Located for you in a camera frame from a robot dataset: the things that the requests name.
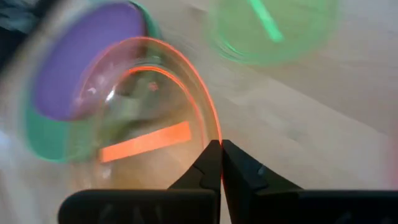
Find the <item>purple lid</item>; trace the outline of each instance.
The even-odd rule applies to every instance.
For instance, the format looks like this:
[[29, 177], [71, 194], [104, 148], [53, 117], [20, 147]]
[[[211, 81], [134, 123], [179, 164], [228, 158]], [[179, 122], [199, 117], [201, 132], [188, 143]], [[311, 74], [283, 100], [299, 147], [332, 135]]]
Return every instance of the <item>purple lid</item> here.
[[104, 4], [74, 23], [55, 44], [33, 86], [33, 101], [42, 115], [73, 119], [76, 90], [85, 69], [109, 46], [145, 35], [144, 18], [128, 2]]

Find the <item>black plastic part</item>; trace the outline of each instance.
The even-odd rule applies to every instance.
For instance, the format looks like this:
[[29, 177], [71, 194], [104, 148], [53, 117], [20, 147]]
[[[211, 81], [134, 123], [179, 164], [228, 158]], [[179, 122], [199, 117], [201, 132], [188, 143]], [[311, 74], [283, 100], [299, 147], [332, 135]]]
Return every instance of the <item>black plastic part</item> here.
[[214, 223], [212, 190], [87, 190], [64, 201], [59, 224]]
[[250, 223], [398, 223], [398, 192], [298, 190], [265, 194]]
[[223, 141], [223, 182], [232, 224], [252, 223], [257, 192], [283, 192], [297, 185], [262, 165], [229, 140]]
[[222, 153], [220, 142], [212, 140], [170, 189], [211, 189], [220, 193]]

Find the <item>wooden surface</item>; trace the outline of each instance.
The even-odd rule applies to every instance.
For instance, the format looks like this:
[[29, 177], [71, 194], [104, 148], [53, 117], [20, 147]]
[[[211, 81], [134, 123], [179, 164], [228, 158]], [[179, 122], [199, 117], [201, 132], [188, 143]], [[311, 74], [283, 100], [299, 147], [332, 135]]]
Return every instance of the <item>wooden surface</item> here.
[[[270, 68], [220, 59], [204, 38], [205, 11], [181, 0], [139, 2], [159, 21], [165, 39], [200, 72], [215, 101], [225, 139], [306, 189], [397, 187], [396, 151], [389, 138], [398, 129], [397, 2], [342, 0], [338, 28], [323, 47]], [[45, 49], [88, 5], [88, 1], [65, 1], [3, 75], [0, 169], [7, 180], [10, 207], [21, 211], [16, 223], [54, 223], [55, 205], [71, 191], [67, 167], [38, 161], [24, 149], [17, 135], [16, 98]], [[140, 162], [162, 158], [164, 153], [142, 155]], [[175, 169], [185, 166], [165, 170], [175, 175]], [[136, 166], [136, 172], [143, 167]], [[54, 207], [37, 206], [48, 204]], [[225, 201], [222, 207], [221, 222], [228, 223]]]

